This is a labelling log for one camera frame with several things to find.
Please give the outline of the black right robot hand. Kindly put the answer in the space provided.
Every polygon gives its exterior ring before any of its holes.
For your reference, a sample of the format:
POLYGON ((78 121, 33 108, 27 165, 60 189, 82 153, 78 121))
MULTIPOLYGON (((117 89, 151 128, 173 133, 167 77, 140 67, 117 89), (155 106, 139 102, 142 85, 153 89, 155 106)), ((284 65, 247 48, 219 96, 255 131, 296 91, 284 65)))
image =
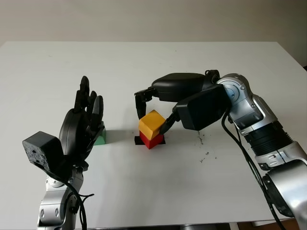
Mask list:
MULTIPOLYGON (((170 73, 156 79, 150 87, 134 94, 138 118, 146 115, 146 103, 153 97, 160 101, 178 103, 213 85, 209 75, 198 73, 170 73)), ((171 115, 162 125, 161 134, 166 133, 175 122, 181 121, 185 129, 200 131, 206 127, 200 121, 195 124, 187 115, 180 117, 174 108, 171 115)))

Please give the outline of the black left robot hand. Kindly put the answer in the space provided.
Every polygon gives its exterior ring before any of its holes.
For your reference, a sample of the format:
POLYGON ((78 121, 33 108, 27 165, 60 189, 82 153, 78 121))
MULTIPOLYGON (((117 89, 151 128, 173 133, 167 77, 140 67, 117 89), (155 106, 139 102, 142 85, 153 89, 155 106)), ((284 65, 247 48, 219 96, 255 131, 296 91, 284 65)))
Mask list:
POLYGON ((103 97, 90 91, 89 79, 83 76, 74 107, 67 112, 59 133, 65 159, 73 167, 88 170, 86 158, 105 128, 103 113, 103 97))

